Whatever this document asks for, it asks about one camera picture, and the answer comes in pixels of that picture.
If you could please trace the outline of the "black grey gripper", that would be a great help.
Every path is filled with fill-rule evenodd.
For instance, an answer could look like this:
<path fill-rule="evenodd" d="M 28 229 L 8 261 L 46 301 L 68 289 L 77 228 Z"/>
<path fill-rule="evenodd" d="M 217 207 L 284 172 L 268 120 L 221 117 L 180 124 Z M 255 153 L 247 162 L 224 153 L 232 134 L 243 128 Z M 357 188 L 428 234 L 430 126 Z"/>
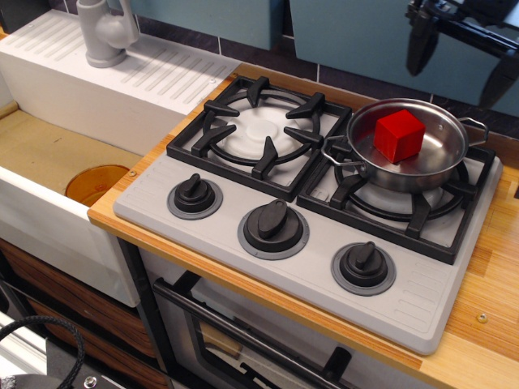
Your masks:
<path fill-rule="evenodd" d="M 406 18 L 411 32 L 406 67 L 420 74 L 444 34 L 501 59 L 490 73 L 478 106 L 490 109 L 518 79 L 518 43 L 492 28 L 518 29 L 512 14 L 517 1 L 411 1 Z"/>

